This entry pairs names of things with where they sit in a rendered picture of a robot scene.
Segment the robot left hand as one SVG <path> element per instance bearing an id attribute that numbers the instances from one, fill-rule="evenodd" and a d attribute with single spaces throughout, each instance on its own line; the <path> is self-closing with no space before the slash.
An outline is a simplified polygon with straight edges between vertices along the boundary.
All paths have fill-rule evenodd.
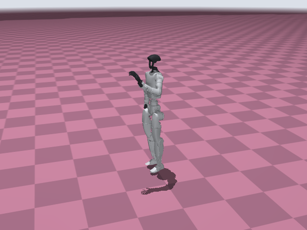
<path id="1" fill-rule="evenodd" d="M 142 80 L 140 79 L 140 77 L 138 76 L 138 74 L 137 74 L 136 72 L 130 71 L 129 74 L 130 74 L 131 76 L 133 76 L 133 77 L 136 79 L 136 81 L 138 81 L 138 85 L 139 85 L 140 87 L 143 87 L 143 85 L 142 85 Z"/>

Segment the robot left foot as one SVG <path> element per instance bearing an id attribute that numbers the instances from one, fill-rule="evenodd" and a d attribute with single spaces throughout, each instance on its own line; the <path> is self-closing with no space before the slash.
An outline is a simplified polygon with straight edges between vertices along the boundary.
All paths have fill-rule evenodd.
<path id="1" fill-rule="evenodd" d="M 156 165 L 154 168 L 152 168 L 152 169 L 150 170 L 150 172 L 151 172 L 151 173 L 156 173 L 156 172 L 158 172 L 158 171 L 160 171 L 160 170 L 162 170 L 162 169 L 164 169 L 164 165 L 163 165 L 163 164 L 162 164 L 161 166 Z"/>

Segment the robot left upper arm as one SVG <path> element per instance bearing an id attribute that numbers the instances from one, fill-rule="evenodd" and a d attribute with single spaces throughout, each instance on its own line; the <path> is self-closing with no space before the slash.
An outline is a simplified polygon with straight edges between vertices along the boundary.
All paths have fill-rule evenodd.
<path id="1" fill-rule="evenodd" d="M 161 92 L 162 92 L 162 83 L 163 83 L 163 80 L 164 80 L 164 77 L 163 77 L 162 75 L 160 75 L 160 74 L 157 74 L 157 75 L 156 75 L 156 77 L 155 77 L 156 89 L 159 89 Z M 160 94 L 155 94 L 155 93 L 153 93 L 153 95 L 154 95 L 155 97 L 158 97 L 158 96 L 161 95 L 161 93 L 160 93 Z"/>

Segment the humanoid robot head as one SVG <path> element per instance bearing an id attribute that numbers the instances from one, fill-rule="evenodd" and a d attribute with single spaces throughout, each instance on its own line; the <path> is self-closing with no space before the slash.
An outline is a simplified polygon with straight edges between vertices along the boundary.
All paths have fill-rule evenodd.
<path id="1" fill-rule="evenodd" d="M 158 55 L 150 55 L 147 59 L 149 60 L 149 68 L 152 69 L 151 73 L 154 72 L 154 70 L 159 72 L 157 67 L 154 67 L 154 63 L 156 63 L 157 61 L 161 61 L 161 58 Z M 151 62 L 152 62 L 152 66 L 151 66 Z"/>

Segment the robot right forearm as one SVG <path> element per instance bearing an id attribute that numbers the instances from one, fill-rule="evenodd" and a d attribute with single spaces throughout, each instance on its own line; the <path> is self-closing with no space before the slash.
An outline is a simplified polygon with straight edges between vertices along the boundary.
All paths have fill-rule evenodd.
<path id="1" fill-rule="evenodd" d="M 148 106 L 149 100 L 150 100 L 150 98 L 148 98 L 147 93 L 144 92 L 144 105 L 147 104 L 147 106 Z"/>

